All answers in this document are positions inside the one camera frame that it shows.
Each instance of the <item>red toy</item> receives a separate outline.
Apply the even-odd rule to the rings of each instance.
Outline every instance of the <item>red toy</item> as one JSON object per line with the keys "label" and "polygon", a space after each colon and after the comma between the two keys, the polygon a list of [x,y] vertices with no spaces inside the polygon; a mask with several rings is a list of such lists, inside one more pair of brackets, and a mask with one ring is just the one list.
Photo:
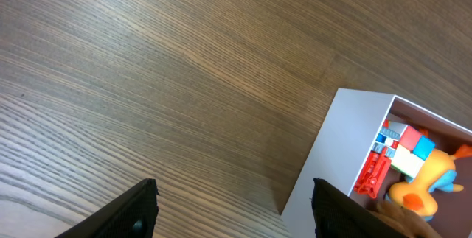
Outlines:
{"label": "red toy", "polygon": [[355,183],[354,191],[360,195],[368,194],[371,198],[377,197],[378,190],[392,163],[392,160],[385,156],[386,151],[387,147],[384,147],[381,154],[374,152],[369,154],[361,175]]}

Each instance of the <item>orange toy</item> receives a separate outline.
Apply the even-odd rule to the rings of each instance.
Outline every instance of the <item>orange toy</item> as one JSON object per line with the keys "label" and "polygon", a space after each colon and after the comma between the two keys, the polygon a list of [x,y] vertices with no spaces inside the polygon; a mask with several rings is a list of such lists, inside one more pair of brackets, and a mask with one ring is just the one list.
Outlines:
{"label": "orange toy", "polygon": [[430,193],[435,189],[445,192],[462,191],[463,186],[453,184],[457,175],[454,160],[469,156],[472,156],[472,147],[467,145],[462,145],[453,155],[434,149],[418,175],[415,178],[407,177],[407,182],[394,184],[388,197],[425,217],[425,220],[430,220],[437,211],[437,203]]}

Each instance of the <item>wooden surface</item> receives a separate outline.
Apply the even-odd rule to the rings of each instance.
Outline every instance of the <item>wooden surface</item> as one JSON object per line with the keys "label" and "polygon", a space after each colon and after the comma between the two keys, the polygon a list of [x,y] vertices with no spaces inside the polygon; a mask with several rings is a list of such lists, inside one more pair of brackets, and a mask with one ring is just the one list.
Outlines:
{"label": "wooden surface", "polygon": [[0,0],[0,237],[156,178],[155,237],[286,237],[338,87],[471,128],[472,0]]}

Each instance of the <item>box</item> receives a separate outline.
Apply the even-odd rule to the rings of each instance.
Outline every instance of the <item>box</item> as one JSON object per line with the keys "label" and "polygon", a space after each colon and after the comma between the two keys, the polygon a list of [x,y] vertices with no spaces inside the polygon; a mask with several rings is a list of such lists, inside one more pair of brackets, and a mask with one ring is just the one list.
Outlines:
{"label": "box", "polygon": [[353,198],[351,191],[389,114],[409,124],[427,127],[441,136],[472,142],[472,131],[407,99],[394,94],[340,88],[282,212],[282,219],[294,238],[315,237],[310,202],[314,178],[325,179]]}

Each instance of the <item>black object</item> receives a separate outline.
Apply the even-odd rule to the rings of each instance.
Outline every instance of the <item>black object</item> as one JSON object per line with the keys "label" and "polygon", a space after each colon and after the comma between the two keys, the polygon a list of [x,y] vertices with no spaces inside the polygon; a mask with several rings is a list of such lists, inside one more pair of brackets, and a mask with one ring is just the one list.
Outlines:
{"label": "black object", "polygon": [[151,238],[159,208],[154,179],[144,179],[56,238]]}
{"label": "black object", "polygon": [[323,179],[315,178],[311,207],[316,238],[405,238]]}

